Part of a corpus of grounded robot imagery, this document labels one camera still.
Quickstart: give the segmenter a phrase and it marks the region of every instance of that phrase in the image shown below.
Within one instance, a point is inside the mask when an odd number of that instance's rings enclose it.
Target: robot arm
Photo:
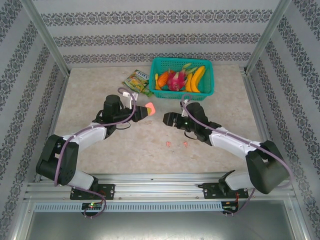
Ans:
[[[208,121],[204,109],[198,102],[189,103],[186,106],[190,114],[201,123],[220,130],[223,133],[229,133],[224,127],[215,122]],[[219,147],[238,156],[246,161],[248,171],[230,171],[219,180],[219,189],[227,195],[229,191],[235,191],[244,188],[256,188],[264,194],[270,193],[282,181],[289,176],[287,170],[281,163],[273,157],[256,149],[252,145],[246,145],[238,139],[247,140],[241,136],[235,135],[235,139],[227,134],[221,134],[205,128],[191,118],[175,112],[168,112],[163,117],[163,122],[167,126],[173,126],[186,132],[194,132],[197,139],[210,146]],[[255,146],[259,146],[277,157],[283,159],[278,148],[272,141],[257,142],[250,141]]]
[[[91,129],[85,130],[75,136],[67,145],[62,156],[61,166],[58,176],[58,184],[70,185],[85,190],[97,192],[98,179],[83,172],[76,170],[78,154],[87,147],[105,140],[117,128],[117,125],[96,126],[101,124],[117,123],[127,119],[133,112],[131,108],[131,98],[129,107],[124,107],[120,97],[117,95],[108,95],[105,98],[103,109],[98,112],[96,118],[88,126]],[[135,112],[130,120],[138,122],[150,113],[150,109],[145,106],[136,106]],[[59,154],[65,142],[74,135],[51,135],[41,153],[36,166],[36,172],[48,179],[54,181]]]

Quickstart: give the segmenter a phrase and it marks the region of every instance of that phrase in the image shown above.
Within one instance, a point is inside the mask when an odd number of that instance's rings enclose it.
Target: snack bag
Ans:
[[[125,81],[122,82],[132,91],[143,93],[150,97],[153,92],[147,89],[149,84],[149,76],[142,71],[135,70]]]

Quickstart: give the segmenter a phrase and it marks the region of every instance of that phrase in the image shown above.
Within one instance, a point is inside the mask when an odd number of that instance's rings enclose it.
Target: plastic basket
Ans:
[[[182,95],[186,92],[183,91],[169,91],[168,86],[164,86],[162,90],[156,90],[155,75],[159,76],[171,69],[175,72],[180,71],[183,65],[192,63],[189,68],[205,66],[205,73],[198,84],[198,90],[200,93],[188,92],[192,95],[192,100],[202,101],[207,96],[214,93],[215,81],[214,81],[214,69],[212,63],[209,60],[192,59],[192,58],[174,58],[174,57],[156,57],[152,61],[149,88],[157,98],[164,99],[181,99]]]

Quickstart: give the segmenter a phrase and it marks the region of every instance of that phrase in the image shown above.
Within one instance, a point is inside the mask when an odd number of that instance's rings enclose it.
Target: vent grille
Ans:
[[[82,203],[37,203],[35,212],[80,212]],[[204,202],[107,202],[105,212],[205,212],[222,211],[220,201]]]

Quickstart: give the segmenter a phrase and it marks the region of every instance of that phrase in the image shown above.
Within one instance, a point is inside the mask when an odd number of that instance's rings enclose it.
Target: patterned wallpaper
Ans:
[[[273,141],[295,175],[312,239],[320,239],[320,7],[293,0],[251,73]]]
[[[35,0],[72,67],[150,65],[154,57],[245,66],[279,0]]]
[[[0,3],[0,240],[49,134],[64,76],[20,1]]]

